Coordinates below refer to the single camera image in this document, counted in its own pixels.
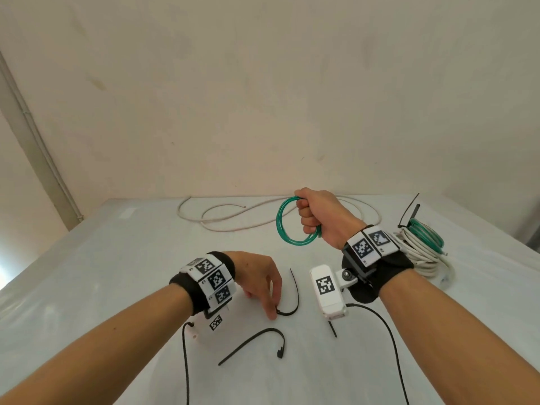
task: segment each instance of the white wall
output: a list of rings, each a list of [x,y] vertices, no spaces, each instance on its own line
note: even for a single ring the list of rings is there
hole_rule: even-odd
[[[110,197],[540,200],[540,0],[0,0],[0,48],[83,213]]]
[[[0,112],[0,288],[67,232]]]

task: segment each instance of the table surface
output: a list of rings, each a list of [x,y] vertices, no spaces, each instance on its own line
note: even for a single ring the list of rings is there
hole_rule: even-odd
[[[381,226],[388,231],[396,228],[412,199],[410,195],[357,198],[381,211]],[[263,199],[191,199],[185,213],[197,217],[216,204],[249,206]],[[106,202],[0,291],[0,394],[92,327],[167,284],[194,257],[214,249],[241,249],[274,258],[283,277],[280,308],[284,311],[296,303],[291,268],[300,290],[300,308],[290,317],[271,322],[257,302],[238,292],[219,334],[187,340],[192,403],[404,403],[394,350],[382,322],[366,310],[351,308],[347,317],[334,321],[336,339],[319,313],[308,271],[320,264],[338,270],[341,252],[320,239],[304,247],[288,245],[273,224],[233,233],[206,231],[177,217],[179,201]],[[540,369],[538,254],[444,197],[418,201],[422,207],[417,218],[442,235],[456,266],[457,279],[449,295]],[[216,225],[238,227],[264,221],[278,207],[279,202],[267,204]],[[237,209],[214,209],[207,217]],[[362,209],[365,220],[373,222],[374,211],[367,206]],[[292,213],[283,221],[291,237],[305,236],[298,215]],[[345,298],[353,302],[347,292]],[[442,403],[382,303],[377,300],[369,306],[389,322],[394,333],[410,403]],[[281,337],[268,333],[218,367],[229,352],[266,327],[285,334],[283,359],[276,356]],[[118,403],[180,404],[185,402],[185,393],[178,332]]]

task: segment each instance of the black cable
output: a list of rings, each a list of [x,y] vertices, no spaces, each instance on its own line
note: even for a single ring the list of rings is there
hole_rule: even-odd
[[[292,310],[291,312],[289,313],[284,313],[283,311],[280,311],[276,308],[276,313],[278,313],[278,315],[283,315],[285,317],[289,316],[289,315],[293,315],[294,313],[296,313],[296,310],[298,310],[298,306],[300,306],[300,292],[298,291],[298,284],[296,284],[296,279],[294,278],[294,274],[293,274],[293,271],[292,269],[289,269],[291,270],[291,275],[293,276],[293,280],[294,280],[294,285],[296,286],[296,308],[294,310]]]
[[[182,327],[182,346],[184,347],[184,364],[186,366],[186,405],[190,405],[190,374],[187,371],[187,354],[186,354],[186,326],[194,326],[192,322],[186,322]]]
[[[414,199],[411,200],[411,202],[409,203],[409,205],[407,206],[407,208],[403,212],[403,215],[401,216],[400,222],[397,225],[398,227],[403,227],[403,225],[401,224],[401,221],[403,220],[403,218],[405,217],[405,213],[409,210],[409,207],[414,203],[414,201],[416,200],[416,198],[418,197],[419,194],[420,194],[420,192],[416,193],[416,196],[414,197]]]
[[[390,333],[390,338],[392,338],[392,344],[394,345],[394,352],[396,353],[396,363],[397,363],[397,370],[398,372],[400,373],[400,381],[401,381],[401,387],[403,388],[403,395],[405,396],[405,402],[407,402],[407,405],[409,405],[409,398],[407,397],[407,391],[405,390],[405,384],[403,382],[403,375],[401,374],[401,367],[400,367],[400,358],[399,358],[399,355],[397,354],[397,346],[396,346],[396,341],[394,340],[394,335],[392,334],[392,330],[390,329],[390,327],[388,326],[388,323],[384,320],[384,318],[382,318],[379,313],[377,313],[377,311],[375,310],[372,310],[371,308],[367,307],[367,306],[362,306],[361,304],[355,304],[355,303],[348,303],[347,304],[348,307],[360,307],[360,308],[364,308],[368,311],[371,311],[372,313],[374,313],[377,317],[379,317],[379,319],[384,323],[384,325],[386,326],[386,329],[388,330],[388,332]]]
[[[330,324],[330,328],[332,328],[332,332],[334,333],[334,337],[338,338],[338,335],[336,334],[336,330],[334,330],[334,326],[332,325],[332,321],[328,321],[328,324]]]
[[[239,352],[244,346],[246,346],[248,343],[250,343],[251,341],[253,341],[255,338],[257,338],[259,335],[262,335],[264,333],[269,333],[269,332],[274,332],[274,333],[278,333],[279,335],[281,335],[281,338],[283,338],[283,347],[281,347],[279,350],[278,350],[278,358],[283,358],[283,354],[285,352],[285,335],[283,335],[283,333],[278,330],[277,328],[265,328],[264,330],[262,331],[259,331],[258,333],[256,333],[255,335],[249,337],[246,341],[244,341],[242,344],[240,344],[231,354],[227,355],[225,358],[223,358],[219,364],[223,364],[225,361],[227,361],[230,357],[232,357],[234,354],[236,354],[237,352]]]

